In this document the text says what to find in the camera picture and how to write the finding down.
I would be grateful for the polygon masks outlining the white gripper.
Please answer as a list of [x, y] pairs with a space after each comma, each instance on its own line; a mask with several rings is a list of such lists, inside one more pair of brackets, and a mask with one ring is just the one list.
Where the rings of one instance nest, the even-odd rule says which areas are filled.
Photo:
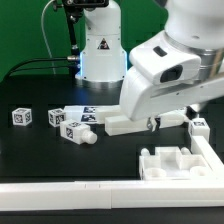
[[160, 118], [153, 116], [224, 96], [223, 52], [185, 46], [165, 32], [135, 47], [121, 88], [123, 113], [133, 121], [151, 117], [154, 132]]

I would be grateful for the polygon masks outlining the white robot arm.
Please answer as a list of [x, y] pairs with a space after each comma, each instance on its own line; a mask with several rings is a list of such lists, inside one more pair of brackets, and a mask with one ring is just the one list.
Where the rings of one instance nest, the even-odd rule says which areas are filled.
[[122, 84], [117, 106], [96, 110], [110, 135], [179, 125], [179, 110], [224, 96], [224, 0], [155, 0], [168, 11], [165, 29], [123, 52], [120, 10], [86, 10], [86, 46], [77, 79]]

